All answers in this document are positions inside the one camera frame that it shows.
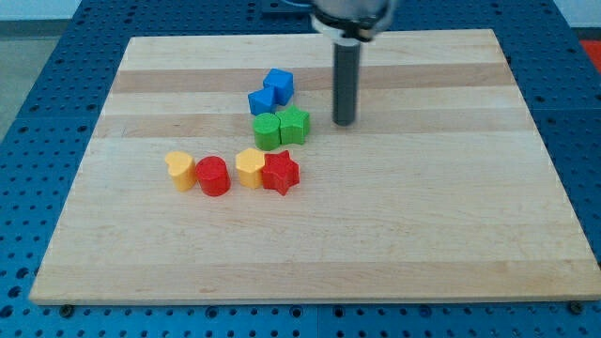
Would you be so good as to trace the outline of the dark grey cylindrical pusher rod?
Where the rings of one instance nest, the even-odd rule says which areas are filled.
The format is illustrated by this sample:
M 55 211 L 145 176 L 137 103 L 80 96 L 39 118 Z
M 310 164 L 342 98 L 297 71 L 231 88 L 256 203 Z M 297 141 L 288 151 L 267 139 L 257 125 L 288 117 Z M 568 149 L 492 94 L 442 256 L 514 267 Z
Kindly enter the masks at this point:
M 332 121 L 342 127 L 356 120 L 361 45 L 333 49 Z

